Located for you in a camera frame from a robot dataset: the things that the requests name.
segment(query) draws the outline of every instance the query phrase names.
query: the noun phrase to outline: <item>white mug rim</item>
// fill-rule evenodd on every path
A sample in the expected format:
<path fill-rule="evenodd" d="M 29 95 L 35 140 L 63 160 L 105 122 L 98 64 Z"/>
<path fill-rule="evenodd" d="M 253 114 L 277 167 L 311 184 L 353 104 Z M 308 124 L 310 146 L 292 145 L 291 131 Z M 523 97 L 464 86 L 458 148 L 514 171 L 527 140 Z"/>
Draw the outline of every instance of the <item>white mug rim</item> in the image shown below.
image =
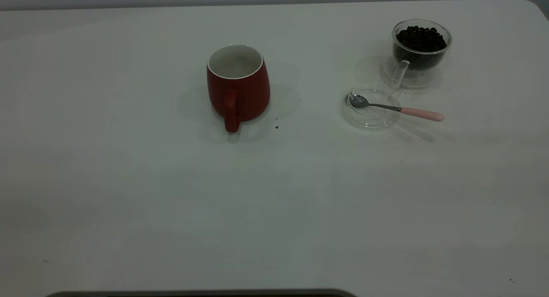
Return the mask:
<path fill-rule="evenodd" d="M 225 76 L 221 76 L 221 75 L 217 74 L 214 70 L 211 69 L 210 61 L 211 61 L 211 58 L 215 55 L 215 53 L 217 53 L 218 51 L 221 51 L 222 49 L 226 49 L 227 47 L 236 47 L 236 46 L 247 47 L 248 49 L 251 49 L 251 50 L 253 50 L 253 51 L 255 51 L 256 53 L 259 54 L 259 56 L 261 57 L 261 62 L 259 63 L 259 66 L 257 67 L 257 69 L 255 69 L 250 74 L 247 74 L 247 75 L 244 75 L 244 76 L 239 76 L 238 78 L 227 78 Z M 217 76 L 218 78 L 223 78 L 224 80 L 241 80 L 242 78 L 249 78 L 250 76 L 256 74 L 257 71 L 259 71 L 259 69 L 261 69 L 261 67 L 263 67 L 263 63 L 264 63 L 263 55 L 257 49 L 254 49 L 253 47 L 251 47 L 249 45 L 231 44 L 231 45 L 226 45 L 226 46 L 223 46 L 223 47 L 220 47 L 220 48 L 216 49 L 216 51 L 214 51 L 214 53 L 212 53 L 212 55 L 210 55 L 210 57 L 208 58 L 208 62 L 206 64 L 208 65 L 208 70 L 213 75 Z"/>

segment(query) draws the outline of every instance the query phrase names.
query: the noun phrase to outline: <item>coffee bean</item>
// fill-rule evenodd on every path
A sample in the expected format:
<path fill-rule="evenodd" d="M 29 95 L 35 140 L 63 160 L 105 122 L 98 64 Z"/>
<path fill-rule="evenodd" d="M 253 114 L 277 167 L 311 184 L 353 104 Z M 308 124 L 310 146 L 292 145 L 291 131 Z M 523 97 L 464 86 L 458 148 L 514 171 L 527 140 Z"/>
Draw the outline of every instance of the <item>coffee bean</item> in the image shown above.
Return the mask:
<path fill-rule="evenodd" d="M 396 39 L 401 45 L 413 51 L 431 52 L 440 51 L 446 47 L 446 42 L 441 34 L 437 32 L 435 27 L 423 28 L 418 26 L 408 26 L 405 30 L 400 31 L 396 35 Z M 393 45 L 393 55 L 400 62 L 408 60 L 410 70 L 427 70 L 434 67 L 442 59 L 444 53 L 434 55 L 423 55 L 403 49 L 398 45 Z"/>

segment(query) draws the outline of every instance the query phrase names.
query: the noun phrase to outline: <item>spoon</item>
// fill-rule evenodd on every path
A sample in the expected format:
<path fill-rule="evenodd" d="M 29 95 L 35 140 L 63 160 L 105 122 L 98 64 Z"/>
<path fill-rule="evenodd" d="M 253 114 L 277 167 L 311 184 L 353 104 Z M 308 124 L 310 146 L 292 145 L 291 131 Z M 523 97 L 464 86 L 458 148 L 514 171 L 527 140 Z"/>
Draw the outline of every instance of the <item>spoon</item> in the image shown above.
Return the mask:
<path fill-rule="evenodd" d="M 412 109 L 412 108 L 398 108 L 396 106 L 383 105 L 383 104 L 373 104 L 368 102 L 368 100 L 366 100 L 365 97 L 359 94 L 353 94 L 353 93 L 349 94 L 349 102 L 354 108 L 357 108 L 357 109 L 365 108 L 366 106 L 378 106 L 379 108 L 396 110 L 406 115 L 429 119 L 433 121 L 444 120 L 444 115 L 441 113 L 435 113 L 433 111 L 418 110 L 418 109 Z"/>

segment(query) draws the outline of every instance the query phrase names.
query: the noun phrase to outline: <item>mug handle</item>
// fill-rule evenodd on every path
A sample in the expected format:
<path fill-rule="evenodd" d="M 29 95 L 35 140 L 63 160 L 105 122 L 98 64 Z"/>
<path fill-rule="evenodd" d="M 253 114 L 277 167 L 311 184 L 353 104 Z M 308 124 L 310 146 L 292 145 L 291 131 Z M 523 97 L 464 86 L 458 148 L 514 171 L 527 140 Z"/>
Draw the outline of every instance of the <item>mug handle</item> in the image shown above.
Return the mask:
<path fill-rule="evenodd" d="M 403 59 L 400 61 L 400 64 L 398 67 L 396 67 L 395 73 L 392 75 L 391 79 L 391 87 L 393 90 L 399 90 L 400 84 L 402 84 L 402 78 L 404 78 L 404 73 L 406 73 L 406 70 L 408 70 L 408 66 L 410 65 L 410 62 L 408 60 Z"/>
<path fill-rule="evenodd" d="M 223 119 L 225 119 L 225 130 L 230 133 L 238 131 L 240 121 L 237 118 L 237 91 L 229 89 L 225 94 L 223 104 Z"/>

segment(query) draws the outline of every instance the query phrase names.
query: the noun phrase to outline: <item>table surface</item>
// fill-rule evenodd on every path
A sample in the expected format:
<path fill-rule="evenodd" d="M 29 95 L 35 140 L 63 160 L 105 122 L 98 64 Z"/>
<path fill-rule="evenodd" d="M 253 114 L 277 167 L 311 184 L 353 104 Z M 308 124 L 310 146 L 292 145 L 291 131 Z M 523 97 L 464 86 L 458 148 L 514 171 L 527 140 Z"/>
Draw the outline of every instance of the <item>table surface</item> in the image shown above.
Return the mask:
<path fill-rule="evenodd" d="M 441 87 L 367 132 L 392 27 L 452 32 Z M 549 22 L 524 0 L 0 13 L 0 295 L 338 288 L 549 293 Z M 266 113 L 225 132 L 206 59 L 265 56 Z"/>

